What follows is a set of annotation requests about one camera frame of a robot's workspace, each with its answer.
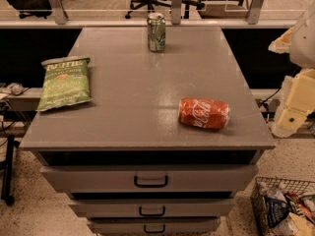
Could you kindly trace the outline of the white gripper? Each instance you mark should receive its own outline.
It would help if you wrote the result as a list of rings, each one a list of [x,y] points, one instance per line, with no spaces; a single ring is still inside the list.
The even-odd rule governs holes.
[[[293,28],[285,31],[268,47],[283,54],[290,50]],[[287,138],[301,127],[307,116],[315,111],[315,70],[303,68],[294,78],[286,76],[282,84],[280,105],[276,110],[272,133]]]

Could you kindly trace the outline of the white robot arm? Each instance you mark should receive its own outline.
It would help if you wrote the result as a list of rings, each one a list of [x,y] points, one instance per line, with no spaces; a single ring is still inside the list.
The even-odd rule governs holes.
[[[271,128],[275,136],[287,138],[315,111],[315,2],[268,49],[288,53],[290,62],[301,68],[294,77],[284,77],[283,95]]]

